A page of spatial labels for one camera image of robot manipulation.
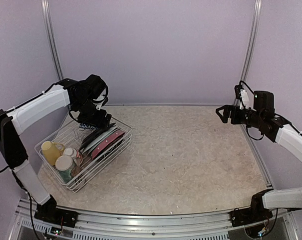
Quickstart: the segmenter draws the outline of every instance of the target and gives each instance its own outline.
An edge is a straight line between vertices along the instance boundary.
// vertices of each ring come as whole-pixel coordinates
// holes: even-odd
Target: metal strip
[[[240,78],[240,80],[244,81],[244,82],[246,82],[246,78],[247,78],[247,75],[248,75],[248,72],[250,69],[250,65],[251,65],[251,61],[252,61],[252,57],[253,57],[253,51],[254,51],[254,46],[255,46],[255,42],[256,42],[258,26],[259,26],[259,22],[260,22],[261,8],[262,8],[262,0],[255,0],[255,7],[254,7],[254,14],[253,14],[250,38],[249,38],[249,43],[247,46],[246,56],[245,56],[244,65],[243,65],[241,78]],[[238,100],[235,99],[233,104],[237,105]],[[272,183],[270,180],[270,176],[266,170],[263,159],[256,148],[256,145],[254,144],[252,139],[248,136],[248,134],[245,130],[245,127],[242,125],[241,128],[242,128],[243,134],[253,152],[256,162],[261,170],[261,173],[263,175],[264,181],[266,182],[267,188],[272,189],[273,187],[272,187]]]
[[[292,212],[289,212],[287,216],[284,216],[284,223],[290,240],[301,239],[299,237],[297,225]]]
[[[253,57],[253,51],[254,51],[255,41],[257,37],[258,26],[260,22],[261,8],[262,8],[262,0],[255,0],[255,8],[254,8],[249,44],[247,46],[246,56],[245,56],[244,65],[242,68],[242,73],[240,78],[240,80],[244,82],[246,81],[246,77],[249,72],[252,57]],[[233,104],[235,105],[237,104],[237,102],[238,100],[235,99]]]
[[[44,24],[45,24],[45,28],[46,28],[46,34],[47,34],[49,46],[51,49],[51,55],[52,55],[55,71],[56,71],[58,79],[62,80],[62,79],[64,79],[64,77],[63,77],[61,64],[60,64],[59,56],[58,56],[56,45],[55,45],[49,2],[48,2],[48,0],[41,0],[41,3],[42,3],[42,12],[43,12]]]
[[[10,231],[7,233],[7,237],[5,239],[8,240],[17,240],[19,236],[19,232],[21,231],[21,217],[18,214],[13,215],[11,219],[11,223],[8,227]]]
[[[65,231],[82,235],[108,236],[109,239],[110,237],[116,239],[193,239],[196,238],[196,236],[220,234],[244,227],[232,227],[229,216],[230,210],[209,213],[150,216],[112,214],[69,207],[61,208],[74,210],[79,213],[75,228],[65,227]],[[25,219],[30,218],[28,200],[20,200],[16,214]],[[287,216],[287,211],[280,209],[279,218],[283,216]],[[48,223],[37,219],[34,219],[34,223],[48,225]],[[259,223],[246,225],[245,227],[247,228],[257,224]]]
[[[272,187],[272,183],[271,183],[271,180],[270,180],[270,176],[266,170],[266,167],[265,167],[265,164],[264,164],[264,161],[259,153],[259,151],[257,150],[256,148],[256,145],[254,144],[253,140],[248,136],[247,132],[246,132],[246,128],[244,125],[241,125],[241,129],[242,129],[242,132],[246,138],[246,141],[248,143],[248,145],[250,146],[251,150],[252,150],[252,153],[253,153],[253,156],[255,157],[255,160],[257,162],[257,165],[259,166],[260,168],[260,171],[261,171],[261,174],[263,176],[263,179],[266,183],[266,187],[268,189],[273,189]]]

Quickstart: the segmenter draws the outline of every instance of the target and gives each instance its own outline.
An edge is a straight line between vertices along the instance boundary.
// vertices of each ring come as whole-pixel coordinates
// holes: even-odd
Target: purple wall
[[[111,104],[234,100],[253,0],[50,1],[63,74],[95,73]]]
[[[35,96],[57,81],[45,33],[41,2],[0,0],[0,109],[7,110]],[[55,130],[65,111],[58,111],[35,123],[22,135],[31,164],[40,159],[34,145]],[[0,154],[0,169],[6,163]],[[10,171],[0,174],[0,240],[20,197],[25,197]]]
[[[264,0],[247,79],[275,95],[276,112],[302,130],[302,1]],[[302,164],[268,139],[256,143],[274,187],[302,187]],[[302,211],[294,213],[302,239]]]

